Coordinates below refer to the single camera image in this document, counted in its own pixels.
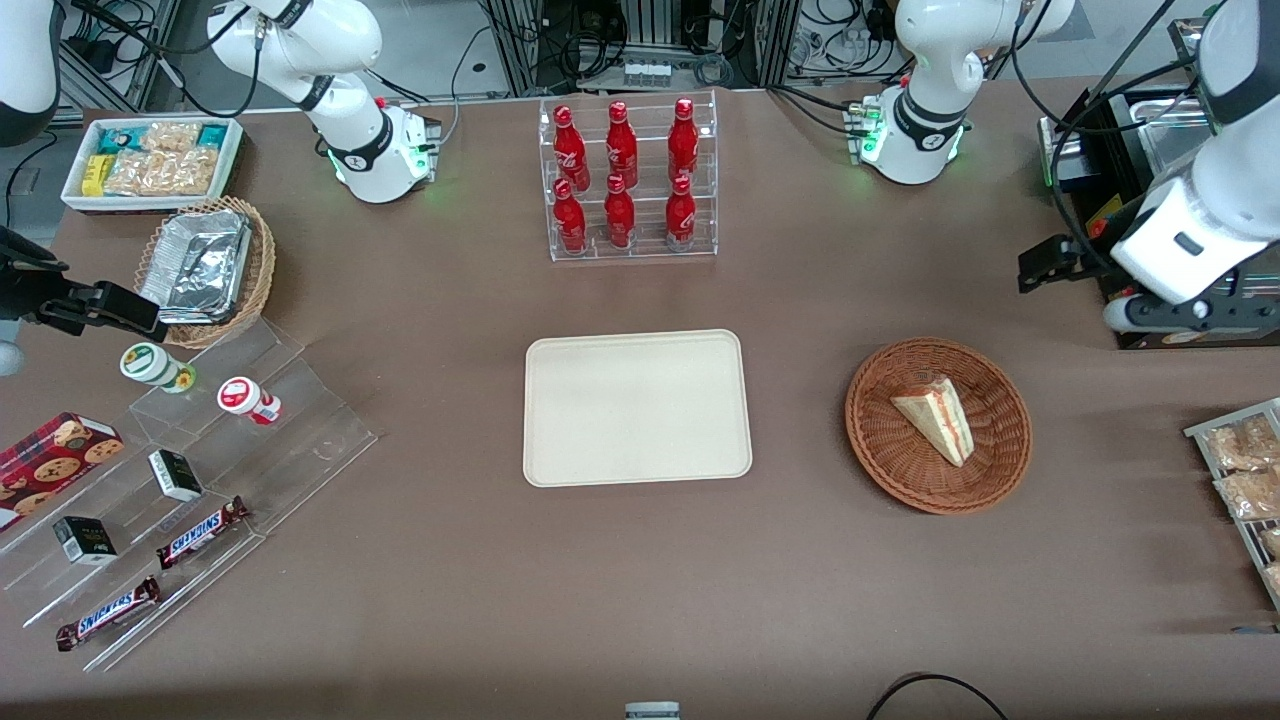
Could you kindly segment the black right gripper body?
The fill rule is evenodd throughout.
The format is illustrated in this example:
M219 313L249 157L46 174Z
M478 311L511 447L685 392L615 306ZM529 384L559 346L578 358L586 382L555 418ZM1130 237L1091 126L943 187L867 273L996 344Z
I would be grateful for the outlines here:
M81 333L105 320L90 309L95 287L69 281L69 269L47 249L8 228L1 229L1 318Z

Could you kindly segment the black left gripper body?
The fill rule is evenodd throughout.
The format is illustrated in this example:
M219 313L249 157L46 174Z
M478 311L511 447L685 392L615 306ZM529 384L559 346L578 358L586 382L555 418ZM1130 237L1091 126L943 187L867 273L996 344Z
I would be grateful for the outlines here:
M1091 240L1053 236L1048 238L1048 243L1053 250L1050 283L1096 279L1107 274L1107 263L1096 252Z

